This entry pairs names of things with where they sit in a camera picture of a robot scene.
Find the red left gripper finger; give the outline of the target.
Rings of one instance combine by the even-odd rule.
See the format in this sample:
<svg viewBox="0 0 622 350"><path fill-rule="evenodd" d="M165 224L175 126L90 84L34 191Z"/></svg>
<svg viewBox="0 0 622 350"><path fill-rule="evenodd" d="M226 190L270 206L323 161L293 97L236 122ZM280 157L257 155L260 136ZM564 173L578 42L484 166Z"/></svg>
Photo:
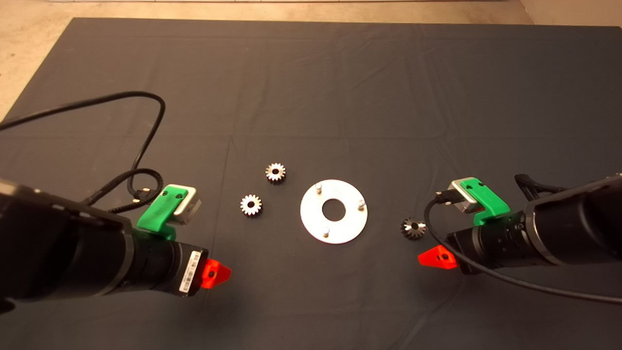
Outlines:
<svg viewBox="0 0 622 350"><path fill-rule="evenodd" d="M228 281L232 270L228 266L213 259L207 259L202 272L201 288L213 289L215 286Z"/></svg>

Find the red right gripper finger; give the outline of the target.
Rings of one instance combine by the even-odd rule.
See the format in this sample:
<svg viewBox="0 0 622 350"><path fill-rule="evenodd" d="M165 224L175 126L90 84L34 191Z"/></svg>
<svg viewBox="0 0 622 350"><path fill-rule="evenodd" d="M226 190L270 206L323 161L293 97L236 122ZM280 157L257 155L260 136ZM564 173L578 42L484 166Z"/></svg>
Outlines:
<svg viewBox="0 0 622 350"><path fill-rule="evenodd" d="M418 255L418 263L422 266L444 270L458 268L458 261L449 250L442 245L434 246Z"/></svg>

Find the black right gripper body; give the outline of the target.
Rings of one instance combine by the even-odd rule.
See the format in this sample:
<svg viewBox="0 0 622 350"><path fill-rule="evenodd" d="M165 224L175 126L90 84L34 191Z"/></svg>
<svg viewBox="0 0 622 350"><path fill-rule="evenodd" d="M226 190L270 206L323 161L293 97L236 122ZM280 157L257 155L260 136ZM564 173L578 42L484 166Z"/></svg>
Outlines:
<svg viewBox="0 0 622 350"><path fill-rule="evenodd" d="M490 269L547 265L547 260L529 240L523 212L449 233L446 243L472 261Z"/></svg>

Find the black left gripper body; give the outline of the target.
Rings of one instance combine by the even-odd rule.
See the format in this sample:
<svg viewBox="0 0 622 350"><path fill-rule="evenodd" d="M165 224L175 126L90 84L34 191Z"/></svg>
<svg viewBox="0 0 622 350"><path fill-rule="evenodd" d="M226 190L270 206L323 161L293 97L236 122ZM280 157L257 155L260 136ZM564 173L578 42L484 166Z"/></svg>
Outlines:
<svg viewBox="0 0 622 350"><path fill-rule="evenodd" d="M159 235L134 231L134 256L130 268L132 292L154 291L192 297L200 290L200 277L208 250Z"/></svg>

